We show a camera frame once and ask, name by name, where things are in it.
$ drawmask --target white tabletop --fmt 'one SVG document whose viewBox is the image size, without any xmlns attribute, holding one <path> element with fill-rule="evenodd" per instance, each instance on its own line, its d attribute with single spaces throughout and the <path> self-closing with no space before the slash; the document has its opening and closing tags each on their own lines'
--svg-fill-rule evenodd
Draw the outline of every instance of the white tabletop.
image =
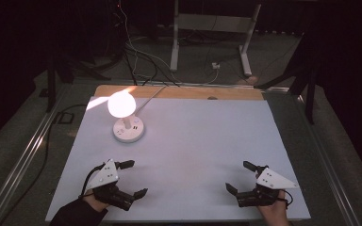
<svg viewBox="0 0 362 226">
<path fill-rule="evenodd" d="M 146 99 L 137 99 L 137 105 Z M 139 113 L 146 127 L 135 143 L 112 133 L 117 120 L 107 97 L 92 97 L 46 216 L 77 198 L 88 173 L 108 159 L 135 160 L 119 169 L 117 184 L 133 194 L 148 188 L 129 211 L 110 206 L 105 221 L 238 221 L 260 219 L 255 207 L 239 208 L 225 189 L 255 188 L 243 161 L 268 165 L 299 184 L 266 101 L 152 99 Z M 289 219 L 310 218 L 300 188 L 289 189 Z"/>
</svg>

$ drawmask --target sleeve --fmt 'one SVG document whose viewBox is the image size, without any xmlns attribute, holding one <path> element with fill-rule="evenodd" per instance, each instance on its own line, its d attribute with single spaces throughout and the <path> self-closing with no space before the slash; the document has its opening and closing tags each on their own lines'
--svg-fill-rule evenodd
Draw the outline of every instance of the sleeve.
<svg viewBox="0 0 362 226">
<path fill-rule="evenodd" d="M 97 226 L 106 213 L 107 209 L 99 213 L 88 203 L 78 199 L 61 207 L 52 219 L 50 226 Z"/>
</svg>

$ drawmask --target dark background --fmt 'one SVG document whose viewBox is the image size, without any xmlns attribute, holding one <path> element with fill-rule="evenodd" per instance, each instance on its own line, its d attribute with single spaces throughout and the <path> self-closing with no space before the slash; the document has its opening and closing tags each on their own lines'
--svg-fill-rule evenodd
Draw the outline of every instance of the dark background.
<svg viewBox="0 0 362 226">
<path fill-rule="evenodd" d="M 253 10 L 251 4 L 243 7 L 246 1 L 224 2 L 180 1 L 180 11 L 245 16 Z M 77 60 L 93 60 L 99 54 L 99 38 L 110 33 L 106 5 L 86 0 L 0 1 L 0 128 L 34 90 L 33 78 L 46 70 L 47 46 L 52 40 Z M 129 23 L 151 39 L 160 35 L 157 24 L 173 22 L 173 1 L 124 0 L 123 8 Z M 85 18 L 93 18 L 90 22 L 101 24 L 100 29 Z M 362 159 L 362 2 L 264 4 L 256 29 L 262 35 L 304 33 L 288 70 L 317 60 L 317 84 L 324 88 Z M 123 42 L 113 39 L 119 46 Z M 71 81 L 68 74 L 60 76 Z"/>
</svg>

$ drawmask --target light bulb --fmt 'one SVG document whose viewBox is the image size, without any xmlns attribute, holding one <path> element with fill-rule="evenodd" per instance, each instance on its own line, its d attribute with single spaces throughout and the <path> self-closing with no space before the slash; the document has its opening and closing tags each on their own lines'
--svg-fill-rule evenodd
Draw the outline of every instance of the light bulb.
<svg viewBox="0 0 362 226">
<path fill-rule="evenodd" d="M 137 104 L 134 97 L 126 90 L 115 92 L 107 101 L 110 114 L 116 118 L 124 118 L 134 113 Z"/>
</svg>

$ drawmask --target metal rail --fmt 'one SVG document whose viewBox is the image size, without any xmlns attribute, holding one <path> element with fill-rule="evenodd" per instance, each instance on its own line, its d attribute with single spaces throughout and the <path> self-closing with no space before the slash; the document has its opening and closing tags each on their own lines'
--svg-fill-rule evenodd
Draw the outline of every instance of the metal rail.
<svg viewBox="0 0 362 226">
<path fill-rule="evenodd" d="M 8 207 L 8 203 L 13 196 L 14 191 L 16 190 L 19 183 L 22 181 L 22 178 L 25 175 L 29 164 L 31 163 L 35 153 L 40 147 L 43 137 L 48 131 L 49 124 L 55 117 L 55 112 L 58 108 L 58 104 L 69 90 L 69 87 L 69 85 L 64 84 L 63 87 L 59 90 L 57 103 L 53 106 L 50 113 L 45 114 L 34 136 L 30 139 L 21 157 L 19 158 L 19 160 L 11 170 L 10 174 L 8 175 L 8 178 L 0 188 L 0 221 L 3 214 L 5 213 L 6 208 Z"/>
<path fill-rule="evenodd" d="M 304 100 L 302 96 L 296 97 L 294 101 L 295 104 L 297 105 L 297 108 L 301 116 L 306 118 L 306 115 L 304 113 Z M 332 192 L 334 193 L 334 197 L 337 201 L 340 212 L 345 219 L 346 225 L 360 226 L 361 225 L 360 221 L 358 220 L 358 217 L 354 212 L 351 203 L 349 202 L 349 198 L 347 196 L 345 188 L 343 187 L 342 183 L 337 177 L 337 173 L 334 170 L 334 167 L 331 163 L 328 153 L 325 151 L 325 148 L 321 143 L 321 140 L 319 138 L 318 133 L 316 132 L 316 129 L 314 128 L 313 125 L 309 123 L 308 120 L 304 121 L 307 131 L 309 132 L 310 136 L 313 139 L 313 143 L 315 145 L 317 154 L 319 155 L 323 172 L 328 180 L 328 184 L 331 187 Z"/>
</svg>

